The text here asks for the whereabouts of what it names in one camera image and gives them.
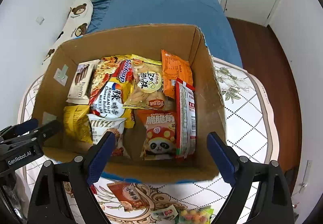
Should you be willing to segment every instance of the candy bag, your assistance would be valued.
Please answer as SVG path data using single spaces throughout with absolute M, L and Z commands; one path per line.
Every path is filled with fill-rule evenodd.
M 190 63 L 165 50 L 161 51 L 161 62 L 163 64 L 163 93 L 175 99 L 176 78 L 193 85 Z
M 91 77 L 99 62 L 100 60 L 93 60 L 78 65 L 66 102 L 88 105 Z
M 176 112 L 138 110 L 146 128 L 146 139 L 140 155 L 144 160 L 172 159 L 176 153 Z
M 175 219 L 175 224 L 210 224 L 212 214 L 212 208 L 182 210 L 179 212 L 178 218 Z
M 124 211 L 149 207 L 148 202 L 140 196 L 134 184 L 121 181 L 107 184 L 107 186 L 120 201 Z
M 88 114 L 88 119 L 91 124 L 93 144 L 99 143 L 101 138 L 107 131 L 114 133 L 116 137 L 116 148 L 112 152 L 111 156 L 127 156 L 126 149 L 123 146 L 123 129 L 124 121 L 126 118 L 103 118 L 94 114 Z
M 196 119 L 194 87 L 176 79 L 176 158 L 194 154 L 196 145 Z
M 123 108 L 132 88 L 130 55 L 104 57 L 94 72 L 91 113 L 104 118 L 126 118 L 125 128 L 134 126 L 132 109 Z
M 124 103 L 124 107 L 134 109 L 163 110 L 167 97 L 162 92 L 161 62 L 132 55 L 134 77 L 133 91 Z
M 67 137 L 92 144 L 90 124 L 86 116 L 88 111 L 88 105 L 64 107 L 63 124 Z

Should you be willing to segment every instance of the barcode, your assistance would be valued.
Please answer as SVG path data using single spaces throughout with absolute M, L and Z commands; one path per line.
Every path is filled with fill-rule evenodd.
M 192 134 L 196 134 L 195 116 L 191 116 L 191 122 L 192 122 Z

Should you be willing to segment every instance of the cracker bag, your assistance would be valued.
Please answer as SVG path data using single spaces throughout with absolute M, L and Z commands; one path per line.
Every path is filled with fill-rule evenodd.
M 138 110 L 146 128 L 141 157 L 144 160 L 172 159 L 176 154 L 176 112 Z
M 171 103 L 163 94 L 162 63 L 138 55 L 131 57 L 134 84 L 124 107 L 168 110 Z
M 161 51 L 161 62 L 163 64 L 163 93 L 175 99 L 176 78 L 193 85 L 190 63 L 165 50 Z
M 90 124 L 86 116 L 88 111 L 88 105 L 64 107 L 63 124 L 67 137 L 92 144 Z
M 176 79 L 176 158 L 194 154 L 196 145 L 196 119 L 194 87 Z
M 99 143 L 101 138 L 107 131 L 114 134 L 116 138 L 116 148 L 111 156 L 127 156 L 130 157 L 123 146 L 123 130 L 126 118 L 103 118 L 94 114 L 88 114 L 91 124 L 93 144 Z
M 89 101 L 91 113 L 104 118 L 126 118 L 125 128 L 132 128 L 133 111 L 123 108 L 132 80 L 130 55 L 104 57 L 94 72 Z

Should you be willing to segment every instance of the plastic wrapper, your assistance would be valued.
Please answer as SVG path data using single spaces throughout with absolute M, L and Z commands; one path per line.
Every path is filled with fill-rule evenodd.
M 175 224 L 210 224 L 212 208 L 182 210 L 175 219 Z
M 89 102 L 91 113 L 104 118 L 126 118 L 125 128 L 132 128 L 133 111 L 123 108 L 132 81 L 130 55 L 104 57 L 94 72 Z
M 116 148 L 111 156 L 130 157 L 123 146 L 123 130 L 125 118 L 103 118 L 94 114 L 88 114 L 91 124 L 93 144 L 99 143 L 107 131 L 114 133 L 116 138 Z
M 167 208 L 151 210 L 150 214 L 155 220 L 173 220 L 178 215 L 178 212 L 174 205 L 170 205 Z
M 190 63 L 165 50 L 161 51 L 161 62 L 163 64 L 163 93 L 175 99 L 176 78 L 193 85 Z
M 93 60 L 78 65 L 66 102 L 88 105 L 92 74 L 99 62 L 100 60 Z
M 138 110 L 146 128 L 141 157 L 144 160 L 172 159 L 176 154 L 176 112 Z
M 196 145 L 196 119 L 194 87 L 176 79 L 176 158 L 194 154 Z
M 161 62 L 132 55 L 133 90 L 124 107 L 169 110 L 172 102 L 163 94 Z
M 124 211 L 149 207 L 148 202 L 140 196 L 134 184 L 121 181 L 107 184 L 107 186 L 120 201 Z
M 66 106 L 63 124 L 65 135 L 73 140 L 92 144 L 91 129 L 88 117 L 88 105 Z

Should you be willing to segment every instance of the orange snack bag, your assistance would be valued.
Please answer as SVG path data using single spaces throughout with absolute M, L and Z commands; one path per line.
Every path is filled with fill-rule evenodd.
M 176 55 L 165 50 L 161 51 L 161 62 L 163 67 L 163 93 L 175 99 L 176 78 L 179 78 L 189 85 L 193 85 L 192 70 L 188 61 L 184 61 Z

